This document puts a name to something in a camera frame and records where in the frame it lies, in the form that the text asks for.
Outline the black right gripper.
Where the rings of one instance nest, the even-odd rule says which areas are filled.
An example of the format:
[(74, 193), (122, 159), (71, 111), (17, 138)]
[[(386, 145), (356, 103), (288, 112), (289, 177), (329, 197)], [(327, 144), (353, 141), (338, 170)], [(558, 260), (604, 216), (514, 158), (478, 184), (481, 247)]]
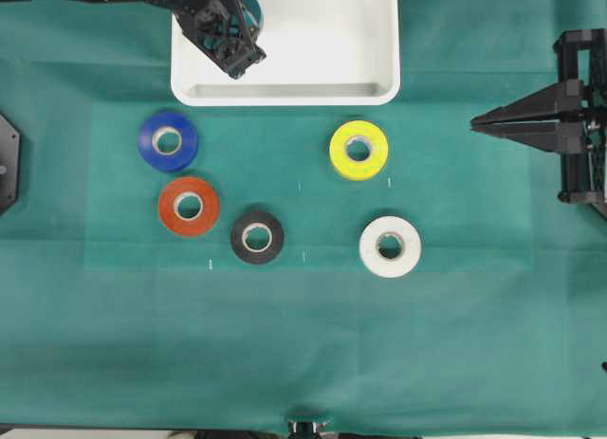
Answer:
[[(606, 30), (565, 31), (553, 50), (559, 82), (473, 118), (471, 129), (562, 155), (559, 200), (588, 205), (605, 217)], [(581, 52), (588, 54), (587, 77), (583, 80), (579, 80)], [(564, 114), (562, 122), (519, 122)]]

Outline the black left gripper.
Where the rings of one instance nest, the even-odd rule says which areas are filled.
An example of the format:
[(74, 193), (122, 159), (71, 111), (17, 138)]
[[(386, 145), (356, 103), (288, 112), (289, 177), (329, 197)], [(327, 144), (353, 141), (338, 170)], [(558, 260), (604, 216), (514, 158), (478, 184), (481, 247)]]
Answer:
[(163, 0), (163, 6), (186, 39), (231, 78), (266, 58), (257, 44), (261, 29), (247, 26), (239, 0)]

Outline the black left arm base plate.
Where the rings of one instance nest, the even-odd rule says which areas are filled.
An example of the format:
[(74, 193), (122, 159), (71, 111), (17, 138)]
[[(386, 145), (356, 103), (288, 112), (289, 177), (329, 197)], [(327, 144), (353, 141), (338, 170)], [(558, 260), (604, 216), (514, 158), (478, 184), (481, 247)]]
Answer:
[(19, 196), (21, 133), (4, 116), (0, 116), (0, 212), (4, 214)]

